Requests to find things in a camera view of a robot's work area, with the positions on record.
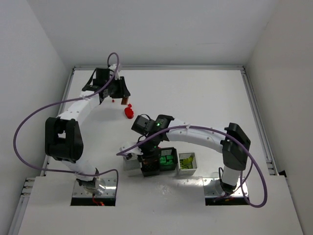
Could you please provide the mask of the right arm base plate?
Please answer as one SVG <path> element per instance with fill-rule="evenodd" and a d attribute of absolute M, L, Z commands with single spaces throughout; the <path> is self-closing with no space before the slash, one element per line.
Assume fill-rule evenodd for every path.
<path fill-rule="evenodd" d="M 243 198 L 244 195 L 248 197 L 246 182 L 242 186 L 242 191 L 240 179 L 238 179 L 236 186 L 222 185 L 219 178 L 203 178 L 202 182 L 205 198 L 213 199 L 227 195 L 235 198 Z"/>

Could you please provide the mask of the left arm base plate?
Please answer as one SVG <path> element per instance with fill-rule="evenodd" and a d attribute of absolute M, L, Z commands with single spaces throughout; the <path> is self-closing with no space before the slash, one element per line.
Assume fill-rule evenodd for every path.
<path fill-rule="evenodd" d="M 100 178 L 96 180 L 95 188 L 90 186 L 79 185 L 76 180 L 74 183 L 72 197 L 73 198 L 114 198 L 116 195 L 116 178 Z"/>

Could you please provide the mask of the green small lego brick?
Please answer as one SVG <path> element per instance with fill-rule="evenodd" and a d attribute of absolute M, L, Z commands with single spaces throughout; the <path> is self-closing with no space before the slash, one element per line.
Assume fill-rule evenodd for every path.
<path fill-rule="evenodd" d="M 174 164 L 173 158 L 171 158 L 171 159 L 167 158 L 166 164 L 167 164 L 167 165 Z"/>

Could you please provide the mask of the lime square lego brick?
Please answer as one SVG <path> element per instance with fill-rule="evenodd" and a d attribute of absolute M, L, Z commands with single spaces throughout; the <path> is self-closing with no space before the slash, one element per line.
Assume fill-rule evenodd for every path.
<path fill-rule="evenodd" d="M 180 168 L 181 169 L 193 169 L 193 157 L 180 159 Z"/>

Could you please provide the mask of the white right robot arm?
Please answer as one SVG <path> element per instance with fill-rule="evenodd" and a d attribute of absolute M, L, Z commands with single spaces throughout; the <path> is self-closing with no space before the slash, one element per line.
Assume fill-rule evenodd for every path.
<path fill-rule="evenodd" d="M 221 153 L 224 167 L 220 185 L 226 194 L 234 192 L 240 173 L 246 169 L 251 141 L 236 123 L 231 122 L 222 131 L 212 128 L 206 130 L 173 116 L 158 115 L 153 120 L 139 115 L 131 129 L 146 138 L 138 146 L 143 162 L 150 162 L 157 157 L 157 148 L 162 141 L 191 143 Z"/>

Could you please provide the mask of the orange brown lego brick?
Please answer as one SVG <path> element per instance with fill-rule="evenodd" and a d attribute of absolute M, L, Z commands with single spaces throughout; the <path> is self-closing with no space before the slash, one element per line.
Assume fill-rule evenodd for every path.
<path fill-rule="evenodd" d="M 128 105 L 129 103 L 129 97 L 123 97 L 121 100 L 121 105 Z"/>

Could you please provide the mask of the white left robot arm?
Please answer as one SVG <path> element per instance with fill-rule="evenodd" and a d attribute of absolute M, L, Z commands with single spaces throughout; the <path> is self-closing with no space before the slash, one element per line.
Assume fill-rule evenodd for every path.
<path fill-rule="evenodd" d="M 131 94 L 119 72 L 118 64 L 106 69 L 96 68 L 82 88 L 79 99 L 57 117 L 48 118 L 45 122 L 46 155 L 66 165 L 76 174 L 79 186 L 92 194 L 98 194 L 100 190 L 99 171 L 83 156 L 80 124 L 106 97 L 120 99 L 121 105 L 128 104 Z"/>

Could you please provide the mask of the green upside-down lego brick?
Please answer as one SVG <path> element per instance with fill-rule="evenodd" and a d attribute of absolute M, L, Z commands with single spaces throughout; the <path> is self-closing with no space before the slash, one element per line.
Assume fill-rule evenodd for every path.
<path fill-rule="evenodd" d="M 167 165 L 167 159 L 166 159 L 166 157 L 161 157 L 161 158 L 160 158 L 160 165 Z"/>

